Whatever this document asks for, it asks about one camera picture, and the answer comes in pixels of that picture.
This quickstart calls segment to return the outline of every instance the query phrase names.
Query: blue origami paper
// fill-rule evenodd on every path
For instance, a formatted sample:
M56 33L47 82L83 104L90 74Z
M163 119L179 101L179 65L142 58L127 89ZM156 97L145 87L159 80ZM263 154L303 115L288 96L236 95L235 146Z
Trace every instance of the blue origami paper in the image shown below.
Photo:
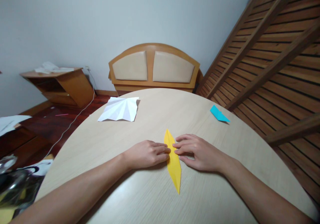
M215 105L211 108L210 112L217 118L218 121L230 122Z

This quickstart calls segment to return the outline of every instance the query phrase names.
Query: finger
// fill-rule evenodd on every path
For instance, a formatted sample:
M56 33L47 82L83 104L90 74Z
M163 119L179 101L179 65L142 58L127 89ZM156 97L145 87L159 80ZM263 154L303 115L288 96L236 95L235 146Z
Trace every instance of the finger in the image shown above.
M194 153L194 146L193 145L184 145L180 149L174 151L175 154L181 155L183 153Z
M174 143L172 144L173 147L175 148L180 148L184 145L189 145L189 144L193 144L194 143L194 140L183 140L183 141L180 141L178 143Z
M157 156L156 156L155 165L156 165L156 164L159 164L159 163L161 163L161 162L164 162L164 161L166 161L166 160L168 160L168 159L169 159L169 155L168 155L168 154L163 153L163 154L157 155Z
M196 163L195 160L189 159L189 158L186 157L186 156L180 156L179 158L180 158L180 160L182 160L187 166L190 166L190 167L192 167L192 168L197 169L197 168L196 168L196 164L197 164L197 163Z
M166 145L166 144L164 144L164 143L158 143L158 142L151 143L151 145L152 145L153 147L158 147L158 146L164 146L164 147L167 147L167 145Z
M177 138L176 138L176 141L182 141L183 139L185 139L185 140L190 140L190 139L193 139L194 137L192 136L192 135L190 135L190 134L184 134L184 135L181 135L181 136L178 136Z
M164 146L159 146L159 147L155 147L156 153L160 154L160 153L170 153L171 149L168 147L164 147Z

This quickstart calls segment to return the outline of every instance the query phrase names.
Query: round table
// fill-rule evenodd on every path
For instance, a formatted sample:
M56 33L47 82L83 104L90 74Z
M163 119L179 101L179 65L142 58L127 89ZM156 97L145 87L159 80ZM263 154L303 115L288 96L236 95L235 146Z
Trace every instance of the round table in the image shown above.
M139 97L134 122L97 119L104 106L70 136L47 173L37 199L143 140L163 143L192 133L238 159L265 184L310 217L316 208L272 148L248 125L201 96L175 89L144 89L121 97ZM211 114L215 104L230 120ZM166 164L129 172L84 217L90 223L256 223L236 191L221 175L198 172L181 164L178 195Z

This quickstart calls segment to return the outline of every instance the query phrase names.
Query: forearm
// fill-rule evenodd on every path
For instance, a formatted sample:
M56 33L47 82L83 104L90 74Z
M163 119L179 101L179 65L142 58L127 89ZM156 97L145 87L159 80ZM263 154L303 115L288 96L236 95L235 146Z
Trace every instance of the forearm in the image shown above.
M12 223L76 223L129 168L118 155L58 187Z
M228 158L222 173L259 223L308 223L304 213L255 177L239 161Z

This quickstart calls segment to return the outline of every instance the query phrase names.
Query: baseboard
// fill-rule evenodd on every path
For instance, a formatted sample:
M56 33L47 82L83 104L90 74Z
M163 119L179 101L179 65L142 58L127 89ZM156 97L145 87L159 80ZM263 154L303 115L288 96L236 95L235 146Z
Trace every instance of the baseboard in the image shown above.
M50 102L50 101L45 101L45 102L42 102L28 110L25 110L24 112L20 113L20 115L26 115L26 116L33 116L35 114L37 114L38 112L52 106L53 104Z
M118 96L118 93L113 90L95 90L97 95L109 95L109 96Z

